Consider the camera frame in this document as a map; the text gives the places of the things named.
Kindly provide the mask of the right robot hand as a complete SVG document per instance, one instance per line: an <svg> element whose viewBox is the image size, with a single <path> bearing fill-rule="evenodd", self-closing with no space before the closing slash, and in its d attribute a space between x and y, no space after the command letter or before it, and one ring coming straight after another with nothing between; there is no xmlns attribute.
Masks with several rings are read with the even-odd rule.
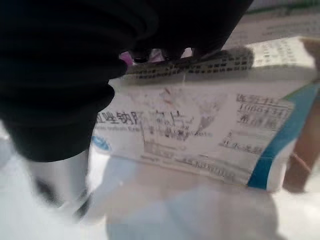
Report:
<svg viewBox="0 0 320 240"><path fill-rule="evenodd" d="M146 62L185 48L219 51L249 0L3 0L0 118L36 192L76 218L88 210L89 148L98 113L129 52Z"/></svg>

